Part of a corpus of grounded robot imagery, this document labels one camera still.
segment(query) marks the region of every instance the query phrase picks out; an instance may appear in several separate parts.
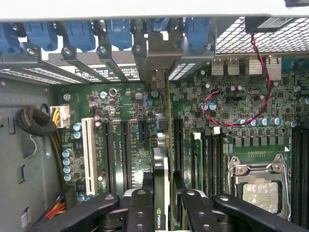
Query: black pcie slot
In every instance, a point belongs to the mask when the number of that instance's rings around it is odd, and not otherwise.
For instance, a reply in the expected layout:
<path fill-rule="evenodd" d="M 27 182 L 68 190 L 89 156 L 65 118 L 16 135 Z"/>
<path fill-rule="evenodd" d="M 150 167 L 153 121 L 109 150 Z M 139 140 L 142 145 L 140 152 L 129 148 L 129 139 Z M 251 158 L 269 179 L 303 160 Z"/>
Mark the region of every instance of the black pcie slot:
<path fill-rule="evenodd" d="M 309 229 L 309 130 L 295 128 L 292 130 L 292 222 Z"/>
<path fill-rule="evenodd" d="M 128 121 L 120 122 L 122 167 L 124 175 L 124 191 L 132 188 L 130 125 Z"/>
<path fill-rule="evenodd" d="M 103 151 L 105 157 L 106 191 L 116 193 L 115 161 L 112 144 L 112 124 L 103 122 Z"/>
<path fill-rule="evenodd" d="M 139 120 L 139 138 L 140 138 L 140 143 L 144 143 L 148 141 L 147 120 L 145 119 Z"/>
<path fill-rule="evenodd" d="M 174 150 L 175 171 L 181 171 L 183 170 L 183 120 L 180 118 L 174 119 Z"/>
<path fill-rule="evenodd" d="M 196 189 L 196 165 L 195 165 L 196 159 L 195 159 L 195 148 L 194 148 L 194 135 L 191 133 L 191 183 L 192 183 L 192 188 Z"/>

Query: label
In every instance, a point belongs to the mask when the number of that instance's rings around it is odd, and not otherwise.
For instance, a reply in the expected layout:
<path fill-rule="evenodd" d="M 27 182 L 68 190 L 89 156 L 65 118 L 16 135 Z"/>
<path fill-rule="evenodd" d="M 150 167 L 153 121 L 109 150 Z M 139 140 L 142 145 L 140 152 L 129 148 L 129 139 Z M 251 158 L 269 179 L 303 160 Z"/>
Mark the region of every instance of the label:
<path fill-rule="evenodd" d="M 291 22 L 294 18 L 269 18 L 257 28 L 281 28 Z"/>

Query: pci express slot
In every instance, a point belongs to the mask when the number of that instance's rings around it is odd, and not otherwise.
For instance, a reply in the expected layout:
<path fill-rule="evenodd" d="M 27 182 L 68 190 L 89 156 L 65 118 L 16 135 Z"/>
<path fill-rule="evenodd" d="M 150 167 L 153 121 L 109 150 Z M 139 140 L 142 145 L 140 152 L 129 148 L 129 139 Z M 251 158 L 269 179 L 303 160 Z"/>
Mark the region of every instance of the pci express slot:
<path fill-rule="evenodd" d="M 140 143 L 145 143 L 148 141 L 147 120 L 145 119 L 139 120 L 139 138 L 140 138 Z"/>
<path fill-rule="evenodd" d="M 93 118 L 82 118 L 86 194 L 96 195 L 98 190 L 97 162 Z"/>
<path fill-rule="evenodd" d="M 103 131 L 103 154 L 105 158 L 106 191 L 116 193 L 115 161 L 112 145 L 112 124 L 102 123 Z"/>
<path fill-rule="evenodd" d="M 128 121 L 120 122 L 122 167 L 124 176 L 124 192 L 132 188 L 130 125 Z"/>
<path fill-rule="evenodd" d="M 183 120 L 174 119 L 175 171 L 183 170 Z"/>
<path fill-rule="evenodd" d="M 309 130 L 292 130 L 292 178 L 291 205 L 292 222 L 309 229 L 308 188 L 309 188 Z"/>

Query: red wire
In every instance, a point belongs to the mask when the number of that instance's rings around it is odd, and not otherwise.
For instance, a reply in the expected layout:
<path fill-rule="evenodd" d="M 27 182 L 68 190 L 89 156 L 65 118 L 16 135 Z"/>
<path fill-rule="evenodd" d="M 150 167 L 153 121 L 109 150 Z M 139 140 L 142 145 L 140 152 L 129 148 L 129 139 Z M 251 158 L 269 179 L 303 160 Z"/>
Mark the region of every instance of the red wire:
<path fill-rule="evenodd" d="M 252 121 L 258 119 L 258 118 L 261 116 L 261 114 L 265 111 L 265 109 L 266 109 L 266 107 L 267 107 L 267 105 L 268 105 L 268 103 L 269 103 L 269 101 L 270 101 L 270 97 L 271 97 L 271 81 L 270 81 L 270 75 L 269 75 L 269 73 L 268 73 L 268 71 L 267 71 L 267 67 L 266 67 L 265 63 L 263 62 L 263 57 L 262 57 L 261 54 L 259 53 L 258 48 L 257 48 L 257 46 L 256 46 L 256 40 L 255 40 L 255 37 L 254 37 L 254 33 L 251 34 L 251 40 L 252 40 L 252 44 L 253 44 L 253 50 L 254 50 L 254 52 L 255 52 L 255 53 L 258 55 L 258 57 L 259 57 L 259 61 L 260 61 L 261 66 L 262 66 L 262 70 L 263 70 L 264 73 L 266 73 L 267 89 L 268 89 L 267 98 L 265 99 L 264 105 L 263 105 L 263 107 L 262 107 L 260 113 L 258 113 L 255 117 L 248 119 L 246 122 L 244 122 L 244 123 L 242 123 L 242 124 L 238 124 L 238 123 L 235 123 L 235 124 L 222 123 L 222 124 L 221 124 L 221 123 L 215 121 L 213 118 L 211 118 L 211 117 L 209 117 L 209 116 L 207 116 L 207 115 L 205 114 L 206 101 L 207 101 L 208 99 L 210 99 L 213 95 L 221 94 L 221 91 L 220 91 L 220 90 L 214 91 L 213 93 L 211 93 L 210 95 L 208 95 L 208 96 L 205 98 L 205 102 L 204 102 L 204 106 L 203 106 L 203 115 L 205 116 L 205 118 L 206 118 L 207 120 L 209 120 L 209 121 L 215 123 L 215 124 L 218 125 L 218 126 L 221 125 L 221 126 L 225 126 L 225 127 L 239 127 L 239 126 L 241 126 L 241 125 L 247 125 L 247 124 L 251 123 Z"/>

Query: port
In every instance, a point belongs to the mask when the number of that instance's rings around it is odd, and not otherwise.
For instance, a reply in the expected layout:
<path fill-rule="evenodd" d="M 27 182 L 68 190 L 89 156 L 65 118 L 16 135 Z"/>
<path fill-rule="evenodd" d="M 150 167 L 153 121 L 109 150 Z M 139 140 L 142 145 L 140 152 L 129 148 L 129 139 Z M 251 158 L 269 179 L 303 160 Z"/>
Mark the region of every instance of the port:
<path fill-rule="evenodd" d="M 124 176 L 124 192 L 132 188 L 130 125 L 128 121 L 120 122 L 122 168 Z"/>
<path fill-rule="evenodd" d="M 105 158 L 106 192 L 116 193 L 115 159 L 112 145 L 112 123 L 103 122 L 103 153 Z"/>
<path fill-rule="evenodd" d="M 147 120 L 139 120 L 139 134 L 140 134 L 140 143 L 145 143 L 148 141 L 147 136 Z"/>
<path fill-rule="evenodd" d="M 51 118 L 56 124 L 57 128 L 64 128 L 70 125 L 70 107 L 65 106 L 51 106 Z"/>
<path fill-rule="evenodd" d="M 82 118 L 86 194 L 96 195 L 98 190 L 96 146 L 93 118 Z"/>

